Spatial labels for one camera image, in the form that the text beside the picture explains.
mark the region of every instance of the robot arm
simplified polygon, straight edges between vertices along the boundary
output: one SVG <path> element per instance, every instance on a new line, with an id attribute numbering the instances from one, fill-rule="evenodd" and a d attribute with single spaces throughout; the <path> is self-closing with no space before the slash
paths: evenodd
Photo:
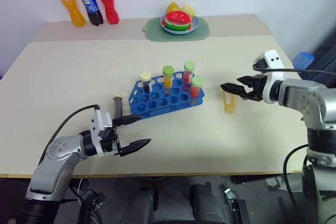
<path id="1" fill-rule="evenodd" d="M 126 147 L 121 147 L 118 139 L 117 126 L 139 119 L 141 116 L 130 115 L 112 120 L 110 113 L 95 110 L 90 131 L 53 140 L 30 180 L 26 208 L 20 214 L 18 223 L 54 223 L 72 172 L 80 161 L 106 152 L 125 156 L 146 146 L 150 139 L 138 140 Z"/>
<path id="2" fill-rule="evenodd" d="M 236 94 L 244 100 L 266 103 L 278 102 L 280 106 L 299 111 L 307 127 L 307 157 L 312 165 L 303 168 L 303 184 L 309 188 L 310 198 L 318 205 L 319 223 L 336 219 L 336 89 L 300 79 L 284 80 L 284 68 L 275 50 L 259 56 L 253 69 L 268 72 L 267 75 L 238 78 L 242 84 L 253 88 L 247 93 L 244 86 L 222 84 L 224 91 Z M 323 200 L 324 192 L 334 197 Z"/>

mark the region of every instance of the blue plate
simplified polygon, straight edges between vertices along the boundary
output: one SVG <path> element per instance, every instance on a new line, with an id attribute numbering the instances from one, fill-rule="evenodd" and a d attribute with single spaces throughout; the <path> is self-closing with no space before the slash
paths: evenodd
<path id="1" fill-rule="evenodd" d="M 161 24 L 162 20 L 164 19 L 166 15 L 163 15 L 161 18 L 160 18 L 160 25 L 161 27 L 168 33 L 171 33 L 171 34 L 178 34 L 178 35 L 181 35 L 181 34 L 188 34 L 188 33 L 191 33 L 193 30 L 195 30 L 198 26 L 198 18 L 197 17 L 194 17 L 193 18 L 193 28 L 190 29 L 190 30 L 187 30 L 187 31 L 173 31 L 173 30 L 170 30 L 170 29 L 167 29 L 165 28 L 164 25 Z"/>

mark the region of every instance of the test tube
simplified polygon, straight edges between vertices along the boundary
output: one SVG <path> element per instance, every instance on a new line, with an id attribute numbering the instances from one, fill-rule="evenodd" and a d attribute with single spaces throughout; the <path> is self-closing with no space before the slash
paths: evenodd
<path id="1" fill-rule="evenodd" d="M 142 86 L 145 93 L 152 92 L 152 85 L 151 85 L 152 73 L 150 71 L 142 71 L 140 73 L 140 79 L 142 80 Z"/>
<path id="2" fill-rule="evenodd" d="M 115 95 L 113 97 L 113 104 L 114 104 L 114 118 L 121 118 L 122 117 L 122 96 Z"/>
<path id="3" fill-rule="evenodd" d="M 201 76 L 194 76 L 191 79 L 191 88 L 190 88 L 190 96 L 191 96 L 191 103 L 195 103 L 196 99 L 199 96 L 199 92 L 201 90 L 201 86 L 203 84 L 203 78 Z"/>
<path id="4" fill-rule="evenodd" d="M 236 111 L 235 97 L 233 94 L 227 93 L 223 90 L 224 108 L 225 112 L 233 114 Z"/>
<path id="5" fill-rule="evenodd" d="M 196 68 L 195 63 L 192 61 L 187 61 L 184 64 L 184 73 L 183 73 L 183 90 L 184 91 L 187 91 L 189 89 L 195 68 Z"/>
<path id="6" fill-rule="evenodd" d="M 172 66 L 165 66 L 162 69 L 163 73 L 163 86 L 165 88 L 164 93 L 169 94 L 169 89 L 172 87 L 173 84 L 173 73 L 174 68 Z"/>

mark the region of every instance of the table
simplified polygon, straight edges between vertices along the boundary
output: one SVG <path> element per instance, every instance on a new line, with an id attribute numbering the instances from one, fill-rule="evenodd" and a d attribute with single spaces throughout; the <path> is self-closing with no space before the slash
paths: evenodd
<path id="1" fill-rule="evenodd" d="M 97 103 L 113 113 L 112 97 L 120 94 L 123 113 L 129 114 L 128 96 L 140 71 L 157 76 L 164 65 L 182 70 L 187 60 L 195 61 L 195 72 L 204 78 L 203 104 L 119 127 L 122 145 L 152 141 L 129 156 L 91 157 L 74 174 L 281 173 L 287 153 L 307 142 L 301 114 L 277 103 L 236 98 L 236 113 L 228 115 L 219 85 L 255 75 L 253 60 L 264 51 L 276 49 L 285 67 L 292 67 L 291 61 L 256 16 L 206 20 L 210 36 L 188 42 L 146 40 L 141 19 L 84 28 L 47 23 L 0 81 L 0 177 L 29 177 L 53 132 L 73 111 Z M 59 136 L 87 130 L 92 114 L 77 115 Z M 304 155 L 295 154 L 288 169 L 301 170 Z"/>

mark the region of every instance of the test tube rack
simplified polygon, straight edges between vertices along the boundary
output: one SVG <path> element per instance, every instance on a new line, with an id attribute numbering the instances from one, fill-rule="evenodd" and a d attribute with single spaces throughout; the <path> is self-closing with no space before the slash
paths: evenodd
<path id="1" fill-rule="evenodd" d="M 152 92 L 145 93 L 142 81 L 134 85 L 129 103 L 132 114 L 141 115 L 142 119 L 151 118 L 169 112 L 182 110 L 203 103 L 204 92 L 201 89 L 198 98 L 190 97 L 190 84 L 187 91 L 183 90 L 183 72 L 175 72 L 169 94 L 165 93 L 163 76 L 153 77 L 151 80 Z"/>

